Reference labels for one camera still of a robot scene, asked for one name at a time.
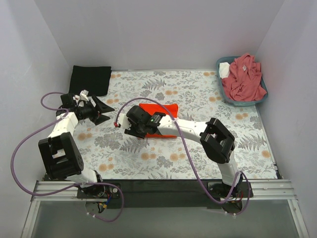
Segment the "orange t-shirt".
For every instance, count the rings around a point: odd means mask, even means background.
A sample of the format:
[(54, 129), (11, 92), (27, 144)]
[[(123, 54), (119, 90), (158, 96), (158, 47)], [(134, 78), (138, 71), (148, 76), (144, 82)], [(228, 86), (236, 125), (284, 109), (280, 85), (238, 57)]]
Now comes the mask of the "orange t-shirt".
[[(147, 113), (149, 113), (150, 115), (153, 115), (156, 112), (159, 113), (165, 113), (166, 115), (167, 110), (171, 112), (171, 114), (173, 115), (174, 118), (178, 117), (178, 105), (177, 104), (171, 104), (171, 105), (164, 105), (165, 109), (161, 106), (159, 106), (158, 104), (145, 104), (145, 103), (140, 103), (139, 106), (146, 111)], [(172, 138), (176, 138), (176, 136), (174, 135), (159, 135), (159, 134), (146, 134), (146, 138), (168, 138), (168, 139), (172, 139)]]

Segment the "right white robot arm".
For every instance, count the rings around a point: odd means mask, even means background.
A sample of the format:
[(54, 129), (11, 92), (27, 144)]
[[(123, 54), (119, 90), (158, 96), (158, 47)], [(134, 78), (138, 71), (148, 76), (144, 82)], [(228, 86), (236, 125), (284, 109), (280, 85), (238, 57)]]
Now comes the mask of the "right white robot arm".
[(242, 191), (242, 176), (234, 158), (235, 137), (215, 118), (207, 122), (172, 118), (167, 113), (149, 114), (140, 106), (133, 106), (127, 113), (119, 114), (118, 122), (124, 133), (138, 138), (146, 135), (183, 136), (202, 145), (206, 156), (217, 163), (222, 182), (210, 187), (216, 198), (235, 197)]

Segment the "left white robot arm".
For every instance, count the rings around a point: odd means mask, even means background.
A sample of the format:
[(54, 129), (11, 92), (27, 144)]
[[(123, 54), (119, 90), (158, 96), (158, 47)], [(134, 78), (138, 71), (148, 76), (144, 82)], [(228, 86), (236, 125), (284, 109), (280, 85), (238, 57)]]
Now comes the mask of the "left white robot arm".
[(114, 109), (95, 95), (89, 99), (86, 90), (79, 95), (62, 94), (60, 98), (62, 105), (56, 112), (58, 122), (51, 134), (38, 143), (46, 174), (51, 180), (77, 183), (83, 193), (101, 198), (106, 193), (106, 186), (101, 183), (103, 179), (97, 171), (84, 167), (73, 133), (79, 121), (89, 119), (99, 125), (110, 119), (104, 113)]

